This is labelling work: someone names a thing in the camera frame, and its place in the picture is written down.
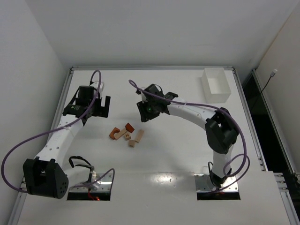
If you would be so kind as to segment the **white plastic bin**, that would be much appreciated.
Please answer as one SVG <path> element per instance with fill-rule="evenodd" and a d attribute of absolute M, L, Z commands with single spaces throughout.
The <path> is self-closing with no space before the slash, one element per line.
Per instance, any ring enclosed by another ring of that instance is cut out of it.
<path fill-rule="evenodd" d="M 225 103 L 231 95 L 231 89 L 222 67 L 205 68 L 201 77 L 206 103 Z"/>

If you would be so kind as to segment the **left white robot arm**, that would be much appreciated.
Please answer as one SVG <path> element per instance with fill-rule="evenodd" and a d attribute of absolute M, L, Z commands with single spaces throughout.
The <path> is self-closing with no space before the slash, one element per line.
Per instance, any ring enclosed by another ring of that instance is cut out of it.
<path fill-rule="evenodd" d="M 71 101 L 64 108 L 58 130 L 34 159 L 23 164 L 28 194 L 61 199 L 72 187 L 91 186 L 94 166 L 73 165 L 63 170 L 63 161 L 69 147 L 90 117 L 108 117 L 110 96 L 103 100 L 103 82 L 79 86 Z"/>

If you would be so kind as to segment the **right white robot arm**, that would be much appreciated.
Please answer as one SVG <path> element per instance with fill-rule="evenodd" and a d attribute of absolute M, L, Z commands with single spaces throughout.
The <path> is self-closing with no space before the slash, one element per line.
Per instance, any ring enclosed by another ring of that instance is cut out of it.
<path fill-rule="evenodd" d="M 220 111 L 188 105 L 173 92 L 164 94 L 155 84 L 148 86 L 144 92 L 137 90 L 136 93 L 142 98 L 137 103 L 141 122 L 166 113 L 188 120 L 205 131 L 208 145 L 213 150 L 210 180 L 215 187 L 220 188 L 232 172 L 232 150 L 239 135 L 233 123 Z"/>

